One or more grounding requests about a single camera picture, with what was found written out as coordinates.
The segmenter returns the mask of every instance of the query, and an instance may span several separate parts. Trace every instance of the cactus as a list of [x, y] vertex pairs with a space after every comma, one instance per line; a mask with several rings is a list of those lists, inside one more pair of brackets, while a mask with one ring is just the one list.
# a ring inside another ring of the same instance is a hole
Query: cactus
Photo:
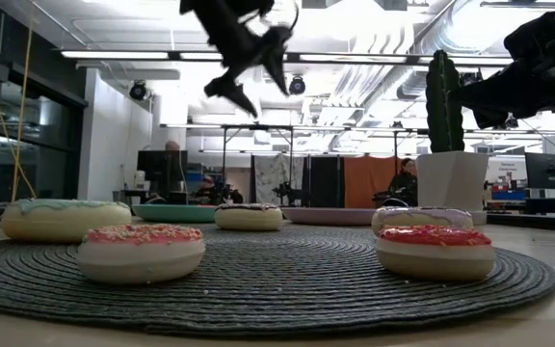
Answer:
[[462, 106], [449, 101], [449, 92], [460, 86], [460, 75], [447, 54], [438, 50], [426, 76], [429, 137], [433, 153], [463, 150]]

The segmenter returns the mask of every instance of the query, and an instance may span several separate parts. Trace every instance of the pink plate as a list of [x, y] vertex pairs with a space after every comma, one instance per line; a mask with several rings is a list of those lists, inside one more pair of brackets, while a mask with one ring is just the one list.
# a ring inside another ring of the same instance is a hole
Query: pink plate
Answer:
[[286, 219], [296, 224], [313, 226], [369, 227], [375, 209], [283, 207]]

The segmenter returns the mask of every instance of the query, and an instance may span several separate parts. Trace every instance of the potted plant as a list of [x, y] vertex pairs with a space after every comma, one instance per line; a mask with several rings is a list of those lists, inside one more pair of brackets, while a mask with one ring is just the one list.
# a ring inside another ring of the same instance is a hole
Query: potted plant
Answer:
[[462, 106], [448, 98], [460, 86], [460, 75], [444, 51], [434, 53], [426, 81], [433, 154], [416, 161], [419, 205], [463, 209], [473, 214], [475, 224], [485, 223], [482, 194], [488, 156], [463, 151]]

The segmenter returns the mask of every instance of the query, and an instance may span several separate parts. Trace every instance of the green plate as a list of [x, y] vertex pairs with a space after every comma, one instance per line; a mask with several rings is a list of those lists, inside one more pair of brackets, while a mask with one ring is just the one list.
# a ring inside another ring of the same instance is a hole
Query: green plate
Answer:
[[132, 210], [147, 222], [213, 223], [216, 206], [138, 204]]

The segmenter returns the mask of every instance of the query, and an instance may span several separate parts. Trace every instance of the white pot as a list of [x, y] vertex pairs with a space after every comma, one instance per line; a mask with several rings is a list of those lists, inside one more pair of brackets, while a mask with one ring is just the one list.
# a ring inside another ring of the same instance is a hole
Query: white pot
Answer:
[[483, 183], [488, 159], [486, 154], [462, 151], [419, 155], [416, 159], [419, 205], [459, 208], [473, 217], [477, 215], [476, 225], [484, 224]]

